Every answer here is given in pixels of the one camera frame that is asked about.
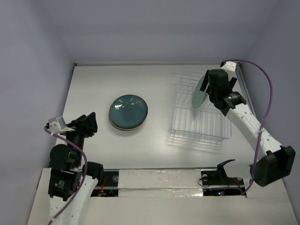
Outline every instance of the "gray wall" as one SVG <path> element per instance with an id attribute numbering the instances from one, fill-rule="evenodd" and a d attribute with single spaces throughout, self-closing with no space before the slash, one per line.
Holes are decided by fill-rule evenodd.
<path id="1" fill-rule="evenodd" d="M 291 175 L 285 178 L 285 182 L 300 222 L 299 11 L 299 0 L 278 1 L 246 58 L 258 62 L 273 81 L 274 100 L 267 129 L 283 145 L 293 146 L 298 153 Z M 255 112 L 261 120 L 270 94 L 268 83 L 256 68 L 247 64 L 242 68 Z"/>
<path id="2" fill-rule="evenodd" d="M 74 64 L 39 0 L 0 7 L 0 223 L 27 223 L 54 138 L 43 131 L 62 114 Z"/>
<path id="3" fill-rule="evenodd" d="M 244 57 L 276 0 L 44 0 L 75 62 Z"/>

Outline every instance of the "white table surface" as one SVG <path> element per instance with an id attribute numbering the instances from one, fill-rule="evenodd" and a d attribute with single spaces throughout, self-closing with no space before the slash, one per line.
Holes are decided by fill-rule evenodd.
<path id="1" fill-rule="evenodd" d="M 89 161 L 102 163 L 105 169 L 215 167 L 234 158 L 230 166 L 243 165 L 243 173 L 249 175 L 254 152 L 233 124 L 232 137 L 221 145 L 170 137 L 177 72 L 214 68 L 219 65 L 75 67 L 63 117 L 68 123 L 96 112 L 98 132 L 85 139 L 84 152 Z M 234 91 L 241 93 L 238 82 Z M 126 94 L 142 97 L 149 108 L 144 124 L 133 131 L 117 130 L 108 119 L 112 102 Z"/>
<path id="2" fill-rule="evenodd" d="M 212 68 L 218 66 L 76 67 L 63 116 L 70 122 L 82 114 L 96 112 L 98 133 L 85 140 L 84 151 L 89 161 L 102 163 L 105 169 L 207 167 L 235 158 L 230 165 L 240 164 L 248 171 L 254 152 L 233 124 L 232 137 L 220 146 L 192 145 L 170 138 L 178 70 L 205 72 Z M 234 90 L 240 92 L 240 86 L 236 84 Z M 114 99 L 125 94 L 144 98 L 149 115 L 137 130 L 122 132 L 108 121 L 108 109 Z M 29 225 L 49 222 L 49 178 L 50 169 L 44 169 Z M 92 197 L 83 224 L 297 224 L 282 180 L 266 187 L 254 184 L 247 196 Z"/>

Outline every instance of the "red wire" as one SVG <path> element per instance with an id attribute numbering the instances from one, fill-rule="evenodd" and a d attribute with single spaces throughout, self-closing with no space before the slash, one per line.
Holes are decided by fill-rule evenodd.
<path id="1" fill-rule="evenodd" d="M 230 185 L 231 185 L 231 181 L 229 182 L 228 187 L 226 187 L 223 191 L 225 191 L 226 189 L 228 189 L 230 187 Z"/>
<path id="2" fill-rule="evenodd" d="M 239 181 L 238 181 L 236 178 L 234 178 L 233 180 L 234 180 L 234 182 L 236 182 L 236 183 L 238 184 L 238 186 L 239 186 L 239 188 L 240 188 L 240 183 L 239 183 Z"/>
<path id="3" fill-rule="evenodd" d="M 107 180 L 107 177 L 104 177 L 103 184 L 101 185 L 101 188 L 100 188 L 100 191 L 99 191 L 98 195 L 103 192 L 103 187 L 105 185 L 106 180 Z"/>

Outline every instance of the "white bracket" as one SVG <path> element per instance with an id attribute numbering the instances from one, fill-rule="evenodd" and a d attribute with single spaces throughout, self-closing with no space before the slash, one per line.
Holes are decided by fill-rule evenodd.
<path id="1" fill-rule="evenodd" d="M 226 117 L 236 125 L 253 150 L 255 150 L 261 124 L 252 114 L 248 105 L 239 104 L 235 107 L 235 109 L 230 109 L 228 111 Z M 267 151 L 275 152 L 280 150 L 281 145 L 282 144 L 276 141 L 266 129 L 263 129 L 258 160 L 265 157 Z"/>
<path id="2" fill-rule="evenodd" d="M 235 62 L 226 62 L 222 67 L 221 67 L 223 70 L 225 71 L 231 71 L 231 72 L 234 72 L 235 71 L 235 68 L 236 68 L 236 63 Z"/>
<path id="3" fill-rule="evenodd" d="M 65 120 L 62 116 L 49 119 L 49 130 L 54 134 L 62 134 L 67 131 L 74 131 L 74 129 L 66 126 Z"/>

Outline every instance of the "cable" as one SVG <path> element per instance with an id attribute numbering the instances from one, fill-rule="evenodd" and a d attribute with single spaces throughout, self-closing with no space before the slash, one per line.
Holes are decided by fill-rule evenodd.
<path id="1" fill-rule="evenodd" d="M 227 189 L 236 189 L 236 190 L 239 190 L 240 191 L 240 188 L 239 187 L 216 187 L 216 188 L 210 188 L 210 191 L 215 191 L 215 190 L 227 190 Z"/>
<path id="2" fill-rule="evenodd" d="M 198 184 L 199 184 L 201 187 L 203 187 L 203 188 L 208 188 L 208 187 L 211 186 L 211 185 L 203 186 L 202 184 L 200 184 L 200 181 L 202 181 L 202 179 L 203 179 L 203 178 L 200 178 L 200 179 L 198 180 Z"/>
<path id="3" fill-rule="evenodd" d="M 228 184 L 228 187 L 226 187 L 226 188 L 229 188 L 229 187 L 230 187 L 230 185 L 231 185 L 231 181 L 229 182 L 229 184 Z M 226 191 L 226 188 L 225 188 L 223 191 L 221 191 L 221 192 L 224 192 L 224 191 Z"/>
<path id="4" fill-rule="evenodd" d="M 68 143 L 69 145 L 71 145 L 72 147 L 74 147 L 74 148 L 76 148 L 81 154 L 82 154 L 82 156 L 83 156 L 83 159 L 84 159 L 84 171 L 83 171 L 83 176 L 82 176 L 82 180 L 81 180 L 81 182 L 80 182 L 80 184 L 79 184 L 79 186 L 78 186 L 78 188 L 77 188 L 77 190 L 75 191 L 75 193 L 72 195 L 72 197 L 70 198 L 70 200 L 66 203 L 66 205 L 64 206 L 64 207 L 62 207 L 62 209 L 53 217 L 53 219 L 52 220 L 50 220 L 50 222 L 48 223 L 48 225 L 50 225 L 50 224 L 52 224 L 52 222 L 68 207 L 68 205 L 69 204 L 71 204 L 71 202 L 74 200 L 74 198 L 76 197 L 76 195 L 78 194 L 78 192 L 79 192 L 79 190 L 80 190 L 80 188 L 82 187 L 82 185 L 83 185 L 83 183 L 84 183 L 84 179 L 85 179 L 85 176 L 86 176 L 86 172 L 87 172 L 87 169 L 88 169 L 88 160 L 87 160 L 87 158 L 86 158 L 86 155 L 85 155 L 85 153 L 83 152 L 83 150 L 81 149 L 81 148 L 79 148 L 77 145 L 75 145 L 74 143 L 72 143 L 72 142 L 70 142 L 69 140 L 67 140 L 66 138 L 63 138 L 63 137 L 61 137 L 61 136 L 59 136 L 59 135 L 57 135 L 57 134 L 53 134 L 50 130 L 48 130 L 48 128 L 47 127 L 44 127 L 44 130 L 48 133 L 48 134 L 50 134 L 50 135 L 52 135 L 52 136 L 54 136 L 54 137 L 56 137 L 56 138 L 58 138 L 58 139 L 61 139 L 61 140 L 63 140 L 64 142 L 66 142 L 66 143 Z"/>
<path id="5" fill-rule="evenodd" d="M 269 82 L 269 85 L 270 85 L 270 99 L 269 99 L 269 105 L 268 105 L 268 108 L 267 108 L 267 111 L 266 111 L 266 114 L 263 118 L 263 121 L 262 121 L 262 124 L 261 124 L 261 127 L 260 127 L 260 131 L 258 133 L 258 137 L 257 137 L 257 143 L 256 143 L 256 148 L 255 148 L 255 154 L 254 154 L 254 161 L 253 161 L 253 167 L 252 167 L 252 177 L 250 179 L 250 182 L 249 182 L 249 186 L 245 189 L 245 191 L 241 194 L 241 195 L 244 195 L 252 186 L 252 184 L 254 183 L 254 179 L 255 179 L 255 172 L 256 172 L 256 164 L 257 164 L 257 157 L 258 157 L 258 152 L 259 152 L 259 147 L 260 147 L 260 139 L 262 137 L 262 130 L 263 128 L 265 127 L 265 124 L 266 124 L 266 121 L 267 121 L 267 117 L 270 113 L 270 110 L 271 110 L 271 106 L 272 106 L 272 101 L 273 101 L 273 84 L 272 84 L 272 81 L 271 81 L 271 78 L 270 76 L 268 75 L 268 73 L 263 69 L 261 68 L 258 64 L 256 64 L 255 62 L 252 62 L 252 61 L 249 61 L 249 60 L 226 60 L 225 62 L 227 61 L 241 61 L 241 62 L 247 62 L 247 63 L 250 63 L 254 66 L 256 66 L 257 68 L 259 68 L 266 76 L 268 82 Z"/>
<path id="6" fill-rule="evenodd" d="M 237 185 L 238 185 L 238 186 L 239 186 L 239 188 L 240 188 L 240 193 L 242 194 L 242 193 L 243 193 L 243 191 L 242 191 L 242 189 L 241 189 L 241 187 L 240 187 L 240 183 L 239 183 L 239 181 L 238 181 L 236 178 L 233 178 L 233 181 L 237 183 Z"/>
<path id="7" fill-rule="evenodd" d="M 100 188 L 100 191 L 99 191 L 98 195 L 103 192 L 103 187 L 105 186 L 106 180 L 107 180 L 107 177 L 104 178 L 103 184 L 101 185 L 101 188 Z"/>

